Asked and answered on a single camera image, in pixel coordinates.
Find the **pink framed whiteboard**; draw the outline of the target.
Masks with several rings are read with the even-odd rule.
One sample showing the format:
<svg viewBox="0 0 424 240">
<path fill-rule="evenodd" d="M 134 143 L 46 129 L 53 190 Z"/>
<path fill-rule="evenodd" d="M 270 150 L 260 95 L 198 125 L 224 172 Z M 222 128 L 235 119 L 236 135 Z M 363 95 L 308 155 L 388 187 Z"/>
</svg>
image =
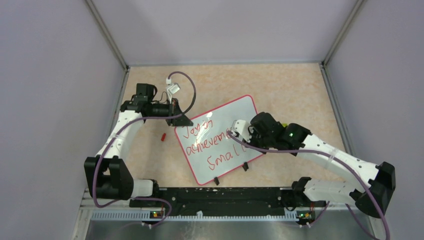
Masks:
<svg viewBox="0 0 424 240">
<path fill-rule="evenodd" d="M 213 182 L 262 156 L 227 134 L 235 120 L 250 121 L 257 113 L 254 99 L 246 94 L 193 117 L 192 126 L 175 127 L 176 138 L 198 185 Z"/>
</svg>

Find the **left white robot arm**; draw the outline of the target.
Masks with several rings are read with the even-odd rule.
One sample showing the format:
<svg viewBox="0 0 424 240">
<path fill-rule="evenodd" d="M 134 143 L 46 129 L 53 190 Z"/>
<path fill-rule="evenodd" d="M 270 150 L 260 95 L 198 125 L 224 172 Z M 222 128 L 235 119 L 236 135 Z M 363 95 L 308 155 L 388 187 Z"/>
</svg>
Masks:
<svg viewBox="0 0 424 240">
<path fill-rule="evenodd" d="M 166 101 L 154 101 L 158 92 L 152 84 L 139 83 L 130 100 L 120 106 L 118 119 L 105 145 L 93 157 L 87 157 L 84 171 L 89 193 L 98 199 L 128 200 L 141 197 L 149 207 L 160 202 L 152 179 L 135 179 L 125 164 L 130 147 L 146 120 L 165 120 L 171 127 L 190 127 L 193 122 L 184 114 L 173 94 L 180 90 L 177 83 L 166 87 Z"/>
</svg>

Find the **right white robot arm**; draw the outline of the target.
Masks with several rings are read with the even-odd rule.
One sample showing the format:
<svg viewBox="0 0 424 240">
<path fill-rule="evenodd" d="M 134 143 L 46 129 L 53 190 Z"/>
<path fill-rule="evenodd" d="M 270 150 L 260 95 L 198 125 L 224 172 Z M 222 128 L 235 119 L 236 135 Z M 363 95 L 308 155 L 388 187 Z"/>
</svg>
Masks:
<svg viewBox="0 0 424 240">
<path fill-rule="evenodd" d="M 244 143 L 265 154 L 284 151 L 312 161 L 338 175 L 342 181 L 301 177 L 291 185 L 293 200 L 299 206 L 326 201 L 355 205 L 373 218 L 385 215 L 396 189 L 395 167 L 361 160 L 326 142 L 297 124 L 284 125 L 270 113 L 260 112 L 251 121 L 235 120 L 232 131 Z"/>
</svg>

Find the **red marker cap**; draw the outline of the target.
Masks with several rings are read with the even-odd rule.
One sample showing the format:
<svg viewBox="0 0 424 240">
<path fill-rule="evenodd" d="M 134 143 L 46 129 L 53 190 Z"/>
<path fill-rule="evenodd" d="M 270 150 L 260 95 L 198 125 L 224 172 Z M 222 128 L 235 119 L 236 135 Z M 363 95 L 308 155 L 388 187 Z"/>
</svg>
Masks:
<svg viewBox="0 0 424 240">
<path fill-rule="evenodd" d="M 162 142 L 164 142 L 164 141 L 165 141 L 165 139 L 166 139 L 166 135 L 167 135 L 166 133 L 163 133 L 163 134 L 162 134 L 162 136 L 161 136 L 161 141 L 162 141 Z"/>
</svg>

